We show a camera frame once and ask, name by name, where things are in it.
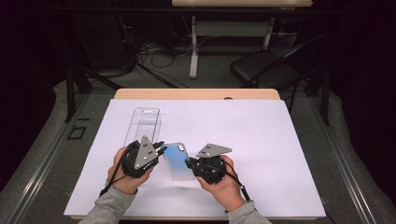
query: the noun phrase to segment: white table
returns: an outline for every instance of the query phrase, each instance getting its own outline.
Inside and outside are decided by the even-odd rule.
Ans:
[[[172,0],[174,7],[311,7],[311,0]],[[263,49],[268,49],[274,18],[268,21],[198,21],[192,16],[192,53],[190,78],[197,78],[198,35],[263,36]]]
[[[159,90],[158,96],[166,90]],[[161,109],[160,140],[165,143],[182,142],[190,156],[204,145],[213,143],[231,147],[240,181],[255,201],[258,211],[269,218],[313,219],[325,217],[318,191],[310,174],[304,153],[283,101],[263,100],[265,94],[254,90],[256,99],[246,99],[249,90],[191,90],[186,100],[145,100],[120,92],[110,102],[98,134],[85,162],[73,195],[64,211],[66,216],[85,217],[105,186],[108,167],[116,151],[123,146],[129,123],[136,107]],[[136,90],[155,94],[156,90]],[[218,99],[220,95],[235,100]],[[139,188],[125,219],[224,219],[224,209],[212,195],[200,188],[196,180],[172,179],[163,158],[152,176]]]

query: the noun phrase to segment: wooden table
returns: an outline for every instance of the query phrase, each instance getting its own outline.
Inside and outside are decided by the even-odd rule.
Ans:
[[[311,7],[311,0],[173,0],[174,7]],[[190,78],[197,77],[198,35],[263,36],[263,49],[268,49],[275,18],[265,21],[198,21],[192,16],[192,53]]]
[[[114,99],[211,100],[211,99],[280,100],[273,89],[119,89]]]

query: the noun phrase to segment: gray carpet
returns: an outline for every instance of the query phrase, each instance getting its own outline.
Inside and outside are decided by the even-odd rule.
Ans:
[[[248,48],[229,50],[233,49],[229,45],[239,43],[243,46],[247,45],[246,41],[251,44]],[[173,63],[165,68],[154,66],[150,62],[150,57],[148,57],[148,60],[145,61],[145,66],[167,74],[162,76],[180,87],[183,86],[168,75],[192,88],[237,88],[239,83],[229,72],[230,62],[260,45],[260,43],[255,44],[253,42],[246,39],[238,39],[236,42],[224,39],[221,40],[223,44],[219,46],[219,42],[208,40],[205,45],[200,47],[198,78],[196,79],[190,79],[188,75],[191,59],[189,56],[176,57]],[[288,39],[271,43],[272,49],[276,49],[279,53],[289,46],[290,41]],[[168,64],[172,62],[169,56],[161,54],[154,55],[152,61],[157,65],[159,63]],[[166,88],[164,84],[147,73],[142,73],[140,69],[135,69],[127,76],[112,78],[112,80],[124,87]],[[79,173],[105,114],[108,102],[114,95],[114,91],[102,83],[94,79],[91,80],[91,83],[94,91],[90,95],[78,94],[80,96],[78,113],[71,123],[68,124],[70,127],[67,129],[67,133],[63,135],[63,141],[60,141],[59,154],[53,157],[51,169],[43,177],[45,181],[42,186],[39,186],[38,193],[34,195],[31,203],[26,205],[25,213],[13,219],[16,220],[16,223],[76,223],[75,220],[63,216],[63,212],[67,205],[69,194],[77,183]],[[19,170],[0,194],[0,223],[7,223],[10,217],[15,217],[15,214],[20,212],[15,211],[15,208],[21,208],[19,205],[25,187],[29,185],[29,181],[35,175],[37,167],[50,154],[51,149],[56,145],[57,137],[64,130],[66,114],[65,84],[61,83],[55,90],[58,99],[49,121],[37,137],[35,144],[27,154]],[[338,224],[362,223],[358,210],[334,162],[331,146],[320,128],[321,120],[318,120],[315,116],[317,109],[310,104],[312,100],[316,101],[316,99],[308,99],[303,93],[299,93],[291,118],[318,187],[318,192],[321,197],[327,200],[324,207]],[[394,223],[394,220],[396,220],[395,208],[388,197],[378,189],[364,165],[356,156],[352,145],[350,145],[347,126],[342,115],[341,102],[334,94],[331,95],[330,121],[336,140],[345,153],[347,162],[361,186],[362,193],[367,199],[376,223]],[[85,128],[85,133],[81,139],[73,139],[77,138],[84,130],[79,128]],[[274,223],[319,224],[332,222],[326,217],[315,221],[274,220]]]

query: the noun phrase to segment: black chair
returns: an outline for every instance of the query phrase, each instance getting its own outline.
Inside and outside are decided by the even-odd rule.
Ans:
[[[232,62],[231,73],[242,82],[242,88],[276,89],[281,92],[293,87],[292,95],[284,99],[290,98],[291,112],[298,83],[320,71],[318,50],[327,39],[327,34],[318,35],[280,57],[270,50],[258,50]]]

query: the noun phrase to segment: clear plastic box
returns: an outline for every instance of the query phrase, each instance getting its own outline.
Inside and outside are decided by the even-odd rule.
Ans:
[[[138,107],[134,110],[124,146],[128,146],[135,140],[141,142],[143,136],[146,136],[151,143],[156,143],[160,129],[160,109]]]

